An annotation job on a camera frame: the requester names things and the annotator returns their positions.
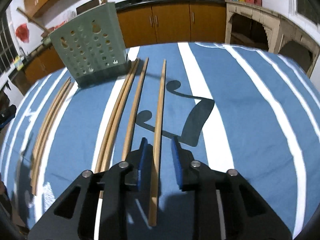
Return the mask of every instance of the hole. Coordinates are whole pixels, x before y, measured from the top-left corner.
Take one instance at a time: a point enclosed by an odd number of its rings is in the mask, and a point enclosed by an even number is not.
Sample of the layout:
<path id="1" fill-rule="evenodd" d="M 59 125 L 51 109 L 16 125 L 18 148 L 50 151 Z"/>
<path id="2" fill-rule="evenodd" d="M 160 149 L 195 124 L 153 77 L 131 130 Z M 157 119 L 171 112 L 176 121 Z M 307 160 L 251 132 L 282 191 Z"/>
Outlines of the hole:
<path id="1" fill-rule="evenodd" d="M 98 34 L 98 33 L 101 32 L 101 27 L 100 27 L 99 24 L 97 24 L 97 23 L 95 22 L 95 20 L 93 20 L 91 24 L 92 24 L 92 32 L 93 32 L 94 34 Z"/>
<path id="2" fill-rule="evenodd" d="M 66 40 L 64 39 L 64 37 L 61 37 L 60 38 L 60 41 L 61 41 L 61 45 L 64 49 L 67 49 L 68 48 L 68 44 L 66 42 Z"/>

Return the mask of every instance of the wooden chopstick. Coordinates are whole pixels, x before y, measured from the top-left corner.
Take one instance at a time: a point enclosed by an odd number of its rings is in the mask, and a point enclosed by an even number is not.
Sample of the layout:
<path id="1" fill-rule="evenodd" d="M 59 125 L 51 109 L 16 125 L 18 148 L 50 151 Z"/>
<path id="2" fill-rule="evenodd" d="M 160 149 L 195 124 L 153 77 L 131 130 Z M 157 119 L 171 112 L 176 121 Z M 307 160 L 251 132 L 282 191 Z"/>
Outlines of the wooden chopstick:
<path id="1" fill-rule="evenodd" d="M 125 103 L 127 101 L 127 98 L 128 98 L 131 86 L 132 86 L 133 79 L 134 79 L 135 73 L 137 71 L 139 62 L 140 62 L 140 59 L 137 60 L 135 66 L 134 66 L 134 69 L 133 69 L 132 73 L 130 74 L 130 77 L 129 77 L 128 83 L 125 87 L 124 93 L 122 95 L 119 107 L 116 111 L 116 115 L 115 115 L 114 121 L 112 123 L 112 128 L 111 128 L 110 135 L 109 135 L 109 138 L 107 141 L 106 149 L 104 151 L 100 171 L 107 171 L 109 169 L 111 155 L 112 155 L 112 147 L 113 147 L 113 144 L 114 144 L 117 132 L 118 132 L 120 119 L 121 119 L 121 116 L 122 116 L 122 113 L 124 110 L 124 106 L 125 106 Z"/>
<path id="2" fill-rule="evenodd" d="M 131 151 L 132 135 L 133 135 L 133 130 L 134 130 L 134 126 L 135 126 L 135 120 L 136 120 L 136 116 L 137 116 L 138 106 L 139 106 L 139 102 L 140 102 L 142 86 L 143 86 L 144 78 L 146 76 L 146 71 L 147 71 L 147 67 L 148 67 L 148 61 L 149 61 L 149 58 L 147 57 L 144 62 L 141 74 L 140 74 L 136 94 L 134 96 L 134 100 L 132 103 L 127 133 L 125 135 L 124 146 L 123 146 L 123 150 L 122 150 L 122 160 L 123 161 L 127 157 L 128 152 Z"/>
<path id="3" fill-rule="evenodd" d="M 52 112 L 48 124 L 46 125 L 45 133 L 42 138 L 42 142 L 39 147 L 39 152 L 37 154 L 35 166 L 34 166 L 34 171 L 32 173 L 32 178 L 31 178 L 31 187 L 32 187 L 32 194 L 36 196 L 36 191 L 37 191 L 37 184 L 38 184 L 38 177 L 39 177 L 39 171 L 40 171 L 40 165 L 42 161 L 42 156 L 44 153 L 44 148 L 49 136 L 49 133 L 51 131 L 52 125 L 57 117 L 58 112 L 61 109 L 62 104 L 64 103 L 67 95 L 69 94 L 71 88 L 72 88 L 73 83 L 68 82 L 67 86 L 65 87 L 64 91 L 60 93 L 60 97 L 57 100 L 57 105 L 54 107 L 54 111 Z"/>
<path id="4" fill-rule="evenodd" d="M 108 141 L 108 138 L 109 138 L 111 127 L 112 127 L 112 123 L 113 123 L 113 120 L 115 118 L 116 112 L 118 110 L 118 107 L 119 107 L 122 95 L 124 93 L 125 87 L 127 86 L 128 80 L 130 78 L 130 75 L 131 75 L 136 63 L 137 63 L 137 60 L 138 59 L 136 59 L 134 62 L 131 63 L 130 71 L 127 74 L 127 76 L 126 76 L 126 78 L 124 80 L 122 88 L 121 88 L 121 90 L 120 90 L 120 92 L 118 94 L 118 98 L 116 100 L 116 103 L 115 103 L 115 105 L 114 105 L 114 107 L 112 109 L 111 116 L 109 118 L 109 122 L 108 122 L 108 125 L 107 125 L 107 128 L 106 128 L 106 131 L 104 133 L 103 139 L 102 139 L 102 143 L 101 143 L 101 147 L 100 147 L 100 151 L 99 151 L 99 155 L 98 155 L 98 159 L 97 159 L 96 168 L 94 170 L 94 173 L 100 172 L 100 170 L 101 170 L 101 162 L 102 162 L 102 159 L 103 159 L 104 151 L 106 149 L 107 141 Z"/>
<path id="5" fill-rule="evenodd" d="M 157 225 L 157 208 L 158 208 L 158 184 L 159 184 L 159 166 L 161 152 L 161 131 L 164 107 L 164 88 L 165 88 L 166 60 L 163 61 L 162 73 L 160 79 L 160 90 L 158 97 L 155 135 L 153 140 L 153 164 L 151 167 L 151 184 L 150 184 L 150 202 L 149 202 L 149 226 Z"/>
<path id="6" fill-rule="evenodd" d="M 53 99 L 44 119 L 43 119 L 43 122 L 41 124 L 40 130 L 39 130 L 37 138 L 36 138 L 35 146 L 33 147 L 33 150 L 32 150 L 33 160 L 32 160 L 32 164 L 31 164 L 31 175 L 30 175 L 31 178 L 32 178 L 33 170 L 34 170 L 33 166 L 35 165 L 36 159 L 38 157 L 39 147 L 40 147 L 40 144 L 43 142 L 43 136 L 44 136 L 45 130 L 47 129 L 49 119 L 51 118 L 55 107 L 58 105 L 59 98 L 61 98 L 64 91 L 67 89 L 68 85 L 70 84 L 70 82 L 71 82 L 71 78 L 69 77 L 63 83 L 63 85 L 59 89 L 58 93 L 54 97 L 54 99 Z"/>

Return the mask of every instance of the white stripe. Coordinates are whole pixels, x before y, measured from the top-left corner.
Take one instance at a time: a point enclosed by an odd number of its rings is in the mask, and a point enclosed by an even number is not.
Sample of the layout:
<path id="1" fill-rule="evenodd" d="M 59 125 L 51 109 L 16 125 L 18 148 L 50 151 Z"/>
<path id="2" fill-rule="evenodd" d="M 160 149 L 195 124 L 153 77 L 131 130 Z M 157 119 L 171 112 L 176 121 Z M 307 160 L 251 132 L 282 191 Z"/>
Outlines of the white stripe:
<path id="1" fill-rule="evenodd" d="M 58 85 L 59 81 L 62 79 L 63 75 L 66 73 L 67 71 L 67 68 L 64 68 L 60 75 L 57 77 L 57 79 L 53 82 L 53 84 L 51 85 L 51 87 L 49 88 L 49 90 L 47 91 L 46 95 L 44 96 L 44 98 L 42 99 L 41 103 L 39 104 L 37 110 L 35 112 L 33 112 L 33 114 L 31 115 L 29 121 L 29 125 L 24 133 L 24 137 L 23 137 L 23 141 L 22 141 L 22 144 L 21 144 L 21 147 L 20 147 L 20 159 L 18 160 L 18 164 L 17 164 L 17 171 L 16 171 L 16 180 L 14 182 L 14 185 L 13 185 L 13 193 L 14 193 L 14 196 L 15 196 L 15 206 L 16 208 L 18 208 L 18 198 L 17 198 L 17 188 L 18 188 L 18 179 L 19 179 L 19 175 L 20 175 L 20 167 L 21 167 L 21 162 L 22 162 L 22 159 L 23 159 L 23 154 L 24 154 L 24 151 L 26 150 L 27 148 L 27 144 L 28 144 L 28 141 L 29 141 L 29 138 L 30 138 L 30 134 L 31 134 L 31 131 L 33 129 L 33 126 L 35 125 L 35 122 L 42 110 L 42 108 L 44 107 L 45 103 L 47 102 L 48 98 L 50 97 L 50 95 L 52 94 L 53 90 L 56 88 L 56 86 Z"/>
<path id="2" fill-rule="evenodd" d="M 41 164 L 40 164 L 40 169 L 39 169 L 39 177 L 38 177 L 38 183 L 37 183 L 37 194 L 34 197 L 35 198 L 34 207 L 35 207 L 35 221 L 36 222 L 38 222 L 38 220 L 41 218 L 41 216 L 43 214 L 42 194 L 43 194 L 43 190 L 44 190 L 44 174 L 45 174 L 45 169 L 47 168 L 51 146 L 52 146 L 56 131 L 58 129 L 58 126 L 61 122 L 61 119 L 62 119 L 72 97 L 74 96 L 74 94 L 76 93 L 77 90 L 78 90 L 78 84 L 75 82 L 73 84 L 70 92 L 68 93 L 66 99 L 64 100 L 64 102 L 63 102 L 63 104 L 57 114 L 56 119 L 53 122 L 53 125 L 50 130 L 47 142 L 45 143 L 44 152 L 43 152 L 43 156 L 42 156 L 42 160 L 41 160 Z"/>
<path id="3" fill-rule="evenodd" d="M 129 60 L 131 60 L 133 62 L 137 58 L 138 53 L 139 53 L 139 49 L 140 49 L 140 47 L 133 47 L 133 48 L 129 49 L 129 52 L 128 52 Z M 99 126 L 99 130 L 98 130 L 96 145 L 94 147 L 94 152 L 93 152 L 93 158 L 92 158 L 92 164 L 91 164 L 91 170 L 93 172 L 96 169 L 99 151 L 101 148 L 104 133 L 106 131 L 113 107 L 115 106 L 115 103 L 117 101 L 117 98 L 118 98 L 118 95 L 119 95 L 120 90 L 122 88 L 122 85 L 124 83 L 124 80 L 125 80 L 125 76 L 117 78 L 117 80 L 112 88 L 110 97 L 109 97 L 108 102 L 106 104 L 106 107 L 104 109 L 102 119 L 100 122 L 100 126 Z M 112 163 L 113 163 L 114 150 L 115 150 L 115 147 L 113 146 L 110 167 L 112 166 Z M 97 206 L 97 213 L 96 213 L 96 222 L 95 222 L 95 226 L 94 226 L 94 240 L 98 240 L 98 238 L 99 238 L 101 206 L 102 206 L 102 200 L 100 201 L 100 199 L 99 199 L 98 206 Z"/>
<path id="4" fill-rule="evenodd" d="M 300 75 L 300 73 L 297 71 L 297 69 L 290 64 L 287 59 L 285 57 L 283 57 L 282 55 L 278 55 L 278 57 L 289 67 L 293 70 L 293 72 L 295 73 L 295 75 L 297 76 L 297 78 L 300 80 L 300 82 L 302 83 L 302 85 L 305 87 L 305 89 L 309 92 L 309 94 L 311 95 L 311 97 L 313 98 L 313 100 L 316 102 L 318 108 L 320 109 L 320 102 L 318 100 L 318 98 L 316 97 L 316 95 L 314 94 L 314 92 L 311 90 L 311 88 L 308 86 L 308 84 L 304 81 L 304 79 L 302 78 L 302 76 Z"/>
<path id="5" fill-rule="evenodd" d="M 287 143 L 289 150 L 293 157 L 293 163 L 297 175 L 297 210 L 296 219 L 293 231 L 293 238 L 302 230 L 304 212 L 306 208 L 306 167 L 303 160 L 302 150 L 298 144 L 296 135 L 290 125 L 288 117 L 286 116 L 280 103 L 273 97 L 272 93 L 269 91 L 264 82 L 260 79 L 258 74 L 252 69 L 252 67 L 229 45 L 223 45 L 226 50 L 237 60 L 239 65 L 247 73 L 247 75 L 252 80 L 253 84 L 256 86 L 260 94 L 264 99 L 270 104 L 273 112 L 276 115 L 278 123 L 285 137 L 287 138 Z"/>
<path id="6" fill-rule="evenodd" d="M 13 136 L 12 136 L 12 139 L 11 139 L 11 143 L 10 143 L 10 147 L 9 147 L 9 151 L 8 151 L 8 155 L 7 155 L 7 160 L 6 160 L 6 163 L 5 163 L 5 168 L 4 168 L 4 180 L 3 180 L 3 183 L 7 186 L 7 182 L 8 182 L 8 172 L 9 172 L 9 164 L 10 164 L 10 160 L 11 160 L 11 155 L 12 155 L 12 150 L 13 150 L 13 146 L 14 146 L 14 143 L 16 141 L 16 138 L 17 138 L 17 135 L 18 135 L 18 132 L 19 132 L 19 129 L 20 129 L 20 126 L 22 125 L 22 122 L 26 116 L 27 113 L 30 112 L 30 107 L 31 105 L 33 104 L 33 102 L 35 101 L 36 97 L 38 96 L 40 90 L 42 89 L 42 87 L 44 86 L 44 84 L 47 82 L 48 78 L 51 76 L 48 75 L 44 80 L 43 82 L 41 83 L 41 85 L 38 87 L 37 91 L 35 92 L 35 94 L 33 95 L 33 97 L 31 98 L 30 102 L 28 103 L 26 109 L 24 110 L 22 116 L 20 117 L 19 119 L 19 122 L 16 126 L 16 129 L 14 130 L 14 133 L 13 133 Z"/>
<path id="7" fill-rule="evenodd" d="M 30 92 L 36 87 L 36 85 L 38 84 L 38 82 L 39 82 L 39 81 L 37 80 L 36 83 L 33 84 L 33 86 L 29 89 L 29 91 L 26 93 L 26 95 L 24 96 L 24 98 L 21 100 L 21 103 L 20 103 L 19 106 L 17 107 L 17 111 L 16 111 L 15 116 L 18 115 L 21 107 L 23 106 L 24 101 L 28 98 Z M 11 131 L 11 129 L 12 129 L 14 120 L 15 120 L 15 118 L 10 121 L 10 125 L 9 125 L 9 127 L 8 127 L 8 130 L 7 130 L 6 134 L 5 134 L 4 141 L 3 141 L 3 144 L 2 144 L 1 156 L 0 156 L 0 172 L 1 172 L 1 169 L 2 169 L 2 161 L 3 161 L 3 157 L 4 157 L 4 150 L 5 150 L 5 148 L 6 148 L 7 141 L 8 141 L 8 137 L 9 137 L 10 131 Z"/>
<path id="8" fill-rule="evenodd" d="M 186 42 L 179 42 L 178 46 L 186 69 L 192 95 L 213 99 L 189 44 Z M 214 104 L 213 110 L 202 128 L 202 133 L 209 167 L 221 172 L 234 169 L 226 130 L 216 104 Z"/>
<path id="9" fill-rule="evenodd" d="M 303 98 L 303 96 L 300 94 L 300 92 L 297 90 L 297 88 L 294 86 L 294 84 L 292 84 L 291 80 L 289 79 L 289 77 L 279 68 L 279 66 L 273 62 L 269 57 L 267 57 L 261 50 L 257 50 L 257 52 L 259 53 L 259 55 L 261 57 L 263 57 L 263 59 L 265 61 L 267 61 L 272 67 L 273 69 L 279 74 L 279 76 L 284 80 L 284 82 L 289 86 L 289 88 L 291 89 L 291 91 L 294 93 L 294 95 L 297 97 L 297 99 L 299 100 L 300 104 L 302 105 L 304 111 L 306 111 L 309 120 L 313 126 L 313 129 L 315 130 L 316 135 L 318 136 L 319 142 L 320 142 L 320 130 L 319 130 L 319 125 L 308 105 L 308 103 L 305 101 L 305 99 Z"/>

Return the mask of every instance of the red plastic bag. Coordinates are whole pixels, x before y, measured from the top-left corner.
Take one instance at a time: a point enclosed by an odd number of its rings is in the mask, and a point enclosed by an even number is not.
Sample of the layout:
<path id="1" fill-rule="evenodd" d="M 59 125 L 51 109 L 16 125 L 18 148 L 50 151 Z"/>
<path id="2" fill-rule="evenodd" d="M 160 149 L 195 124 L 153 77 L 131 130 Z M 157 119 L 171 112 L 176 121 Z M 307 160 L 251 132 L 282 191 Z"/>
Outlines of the red plastic bag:
<path id="1" fill-rule="evenodd" d="M 16 36 L 23 42 L 29 43 L 29 29 L 26 23 L 21 24 L 16 29 Z"/>

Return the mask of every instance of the faucet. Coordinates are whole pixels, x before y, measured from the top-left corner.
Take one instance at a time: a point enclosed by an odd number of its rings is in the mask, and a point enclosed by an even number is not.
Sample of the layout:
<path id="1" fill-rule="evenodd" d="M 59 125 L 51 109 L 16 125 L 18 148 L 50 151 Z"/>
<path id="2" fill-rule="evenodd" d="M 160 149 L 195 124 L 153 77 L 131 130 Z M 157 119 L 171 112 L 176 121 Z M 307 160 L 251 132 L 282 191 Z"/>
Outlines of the faucet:
<path id="1" fill-rule="evenodd" d="M 25 59 L 27 59 L 27 55 L 25 54 L 23 48 L 22 48 L 22 47 L 19 47 L 19 50 L 20 50 L 20 52 L 22 52 L 23 57 L 24 57 Z"/>

